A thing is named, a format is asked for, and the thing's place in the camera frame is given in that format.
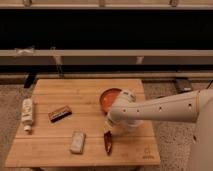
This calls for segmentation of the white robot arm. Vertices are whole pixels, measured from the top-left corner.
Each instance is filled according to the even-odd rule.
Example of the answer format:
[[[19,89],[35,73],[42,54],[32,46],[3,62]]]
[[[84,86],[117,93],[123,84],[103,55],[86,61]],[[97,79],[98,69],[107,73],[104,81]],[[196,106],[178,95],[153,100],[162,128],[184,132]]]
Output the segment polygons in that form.
[[[137,120],[195,123],[187,171],[213,171],[213,89],[141,102],[133,92],[121,91],[107,113],[107,124]]]

